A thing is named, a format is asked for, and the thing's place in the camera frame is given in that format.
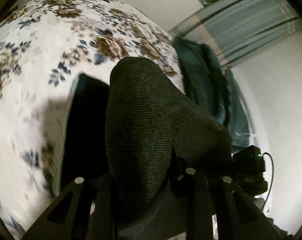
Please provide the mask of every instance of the wire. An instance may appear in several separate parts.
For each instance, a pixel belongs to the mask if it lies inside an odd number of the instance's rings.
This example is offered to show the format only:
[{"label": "wire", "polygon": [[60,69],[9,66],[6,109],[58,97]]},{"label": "wire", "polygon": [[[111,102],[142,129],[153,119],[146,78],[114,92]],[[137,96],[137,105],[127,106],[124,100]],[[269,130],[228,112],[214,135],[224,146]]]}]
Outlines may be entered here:
[{"label": "wire", "polygon": [[268,195],[267,195],[267,198],[266,198],[266,201],[264,202],[264,205],[262,206],[261,208],[261,211],[264,210],[264,206],[266,205],[267,201],[268,201],[268,198],[269,198],[269,195],[270,195],[270,192],[271,192],[271,187],[272,187],[272,184],[273,184],[273,177],[274,177],[274,165],[273,165],[273,159],[271,157],[271,155],[269,153],[264,153],[262,155],[262,157],[264,157],[265,155],[268,155],[270,157],[270,160],[271,160],[271,165],[272,165],[272,177],[271,177],[271,183],[270,183],[270,188],[269,188],[269,192],[268,192]]}]

